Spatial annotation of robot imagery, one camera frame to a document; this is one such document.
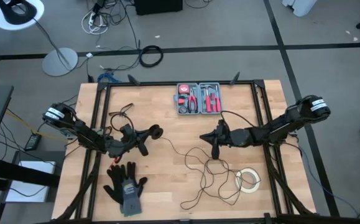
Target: gray tool case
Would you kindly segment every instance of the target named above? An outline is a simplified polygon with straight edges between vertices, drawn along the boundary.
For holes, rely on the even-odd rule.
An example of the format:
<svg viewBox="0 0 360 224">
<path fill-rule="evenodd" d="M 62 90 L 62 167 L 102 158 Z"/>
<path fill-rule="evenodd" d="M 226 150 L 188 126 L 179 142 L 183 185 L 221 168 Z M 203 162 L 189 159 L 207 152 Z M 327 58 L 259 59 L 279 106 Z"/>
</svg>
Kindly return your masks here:
<svg viewBox="0 0 360 224">
<path fill-rule="evenodd" d="M 181 93 L 180 86 L 183 85 L 188 86 L 189 92 L 188 93 Z M 193 103 L 190 103 L 190 94 L 191 90 L 196 97 L 196 105 L 197 108 L 193 106 Z M 207 92 L 210 97 L 210 110 L 208 109 L 208 105 L 206 104 L 206 95 Z M 219 108 L 217 108 L 216 99 L 218 93 L 218 100 L 219 100 Z M 223 101 L 221 97 L 221 90 L 219 88 L 219 83 L 178 83 L 176 87 L 176 93 L 174 95 L 174 101 L 176 102 L 176 110 L 177 114 L 180 115 L 195 115 L 195 114 L 219 114 L 220 111 L 223 110 Z"/>
</svg>

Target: floor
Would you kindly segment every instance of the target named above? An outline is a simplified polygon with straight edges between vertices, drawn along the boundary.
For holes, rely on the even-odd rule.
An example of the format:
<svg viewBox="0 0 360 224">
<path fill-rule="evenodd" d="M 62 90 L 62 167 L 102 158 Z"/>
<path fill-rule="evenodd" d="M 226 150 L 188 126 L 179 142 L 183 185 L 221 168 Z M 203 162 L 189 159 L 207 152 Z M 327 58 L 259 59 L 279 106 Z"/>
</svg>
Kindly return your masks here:
<svg viewBox="0 0 360 224">
<path fill-rule="evenodd" d="M 91 1 L 42 1 L 45 13 L 40 23 L 58 46 L 76 50 L 79 62 L 88 52 L 106 50 L 96 45 L 134 46 L 127 20 L 110 27 L 99 41 L 98 36 L 83 32 L 80 21 Z M 312 126 L 315 138 L 311 130 L 308 136 L 300 130 L 300 145 L 313 161 L 310 145 L 315 150 L 316 143 L 333 193 L 360 210 L 360 30 L 355 28 L 360 22 L 359 0 L 318 1 L 304 17 L 294 16 L 281 0 L 214 0 L 203 9 L 184 5 L 180 12 L 149 16 L 137 16 L 128 7 L 128 14 L 141 46 L 158 45 L 166 54 L 157 67 L 116 72 L 119 80 L 127 81 L 127 74 L 140 81 L 229 80 L 239 71 L 240 79 L 280 80 L 289 105 L 300 95 L 322 96 L 332 115 Z M 45 75 L 41 63 L 51 50 L 35 26 L 17 32 L 0 29 L 0 85 L 14 86 L 9 107 L 31 126 L 41 123 L 49 104 L 69 99 L 87 82 L 86 66 L 58 78 Z M 131 65 L 136 57 L 96 56 L 88 62 L 88 73 L 96 78 L 102 73 L 100 65 Z M 151 54 L 146 60 L 156 57 Z M 10 117 L 4 122 L 24 145 L 30 131 Z M 58 134 L 48 127 L 43 131 Z M 63 144 L 43 139 L 39 150 L 62 151 Z M 0 157 L 3 152 L 0 146 Z M 6 160 L 13 155 L 9 151 Z M 321 187 L 307 167 L 306 172 L 317 212 L 329 215 Z M 314 164 L 312 172 L 318 177 Z M 342 217 L 356 216 L 342 200 L 336 199 L 336 204 Z M 52 208 L 53 202 L 12 203 L 1 223 L 46 222 Z"/>
</svg>

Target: lamp base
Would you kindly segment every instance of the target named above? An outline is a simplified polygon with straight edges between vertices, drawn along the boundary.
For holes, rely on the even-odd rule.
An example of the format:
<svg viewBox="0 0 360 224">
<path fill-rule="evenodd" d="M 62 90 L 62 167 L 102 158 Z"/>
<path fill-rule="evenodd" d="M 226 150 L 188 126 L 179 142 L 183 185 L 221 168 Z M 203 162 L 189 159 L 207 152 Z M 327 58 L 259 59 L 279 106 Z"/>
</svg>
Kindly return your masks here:
<svg viewBox="0 0 360 224">
<path fill-rule="evenodd" d="M 59 57 L 58 52 L 53 50 L 43 59 L 42 68 L 47 75 L 54 77 L 65 75 L 71 72 L 78 64 L 78 54 L 74 50 L 63 47 L 59 51 L 62 54 Z"/>
</svg>

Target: toolbox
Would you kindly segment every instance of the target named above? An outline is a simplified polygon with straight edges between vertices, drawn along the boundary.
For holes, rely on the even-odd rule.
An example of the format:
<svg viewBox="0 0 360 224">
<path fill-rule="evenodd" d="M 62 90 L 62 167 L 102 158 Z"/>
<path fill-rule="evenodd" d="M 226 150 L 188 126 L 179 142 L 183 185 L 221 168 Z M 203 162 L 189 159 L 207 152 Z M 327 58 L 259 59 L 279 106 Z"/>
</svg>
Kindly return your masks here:
<svg viewBox="0 0 360 224">
<path fill-rule="evenodd" d="M 220 114 L 223 110 L 219 83 L 178 83 L 174 95 L 177 114 Z"/>
</svg>

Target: black box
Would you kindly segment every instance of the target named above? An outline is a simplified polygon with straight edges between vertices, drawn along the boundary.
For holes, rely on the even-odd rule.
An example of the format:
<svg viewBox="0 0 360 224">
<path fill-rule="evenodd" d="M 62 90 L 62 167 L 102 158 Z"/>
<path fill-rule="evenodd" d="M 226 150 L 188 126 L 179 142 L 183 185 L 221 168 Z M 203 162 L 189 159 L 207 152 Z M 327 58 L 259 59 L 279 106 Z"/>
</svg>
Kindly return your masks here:
<svg viewBox="0 0 360 224">
<path fill-rule="evenodd" d="M 178 12 L 182 10 L 183 0 L 134 0 L 137 15 L 143 16 L 148 14 L 162 12 Z"/>
</svg>

